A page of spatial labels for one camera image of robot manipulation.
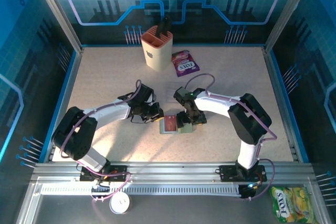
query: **glass panel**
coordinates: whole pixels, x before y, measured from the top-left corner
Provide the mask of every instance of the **glass panel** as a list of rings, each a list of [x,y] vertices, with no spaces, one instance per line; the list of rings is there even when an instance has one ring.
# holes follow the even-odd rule
[[[73,49],[45,0],[0,6],[0,222],[15,223]]]
[[[59,0],[83,44],[139,44],[171,17],[174,42],[263,44],[287,0]]]
[[[335,176],[336,0],[301,0],[274,53],[309,161],[316,175]],[[335,217],[336,208],[328,209]]]

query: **purple snack bag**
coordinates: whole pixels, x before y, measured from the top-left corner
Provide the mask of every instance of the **purple snack bag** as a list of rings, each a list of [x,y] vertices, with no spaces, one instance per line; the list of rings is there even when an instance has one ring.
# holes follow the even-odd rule
[[[172,54],[172,62],[175,66],[177,77],[200,70],[200,67],[196,64],[188,50]]]

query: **speckled table surface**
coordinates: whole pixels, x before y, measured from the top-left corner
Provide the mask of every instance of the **speckled table surface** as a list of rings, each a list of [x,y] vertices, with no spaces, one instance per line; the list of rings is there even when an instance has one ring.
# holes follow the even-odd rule
[[[211,92],[229,96],[251,93],[270,115],[278,139],[266,142],[260,157],[293,161],[261,48],[173,47],[173,52],[185,49],[201,70],[178,78],[173,64],[160,73],[148,67],[141,47],[86,48],[68,107],[87,109],[110,103],[134,91],[135,81],[141,79],[154,89],[164,112],[174,114],[182,110],[173,99],[174,91],[191,77],[208,72],[216,77]],[[210,77],[199,77],[188,89],[205,88],[210,82]],[[195,126],[193,133],[167,135],[160,134],[158,122],[115,121],[96,131],[93,147],[110,161],[235,161],[240,139],[231,120],[211,112],[206,112],[206,117],[208,123]],[[56,150],[53,161],[61,160]]]

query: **snack bag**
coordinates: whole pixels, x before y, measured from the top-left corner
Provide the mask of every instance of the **snack bag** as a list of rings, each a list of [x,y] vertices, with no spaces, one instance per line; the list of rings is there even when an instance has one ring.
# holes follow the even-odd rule
[[[269,191],[273,199],[273,212],[279,222],[318,224],[306,188],[272,186]]]
[[[200,67],[196,64],[188,50],[172,54],[172,62],[175,66],[177,77],[200,70]]]

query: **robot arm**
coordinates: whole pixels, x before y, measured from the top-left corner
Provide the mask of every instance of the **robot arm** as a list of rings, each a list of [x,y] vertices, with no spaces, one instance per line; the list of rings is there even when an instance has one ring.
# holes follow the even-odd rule
[[[77,107],[70,108],[52,136],[53,143],[61,148],[75,124],[82,117],[95,110],[96,113],[85,118],[75,129],[64,147],[64,152],[86,167],[96,172],[108,174],[110,162],[91,146],[95,131],[115,120],[123,120],[135,115],[139,115],[144,123],[154,122],[163,117],[163,111],[159,103],[155,102],[153,89],[142,84],[137,95],[129,100],[131,94],[118,97],[112,103],[118,105],[107,104],[103,108],[100,107],[102,109],[99,111],[96,111],[97,108],[86,110],[80,110]]]
[[[228,97],[206,92],[200,88],[189,92],[180,87],[175,92],[174,98],[185,107],[185,112],[177,115],[177,127],[182,127],[185,123],[206,123],[203,111],[211,111],[230,118],[241,139],[240,153],[236,161],[237,175],[247,178],[255,171],[258,165],[260,141],[267,131],[238,103],[250,108],[266,127],[269,127],[272,121],[253,95]]]

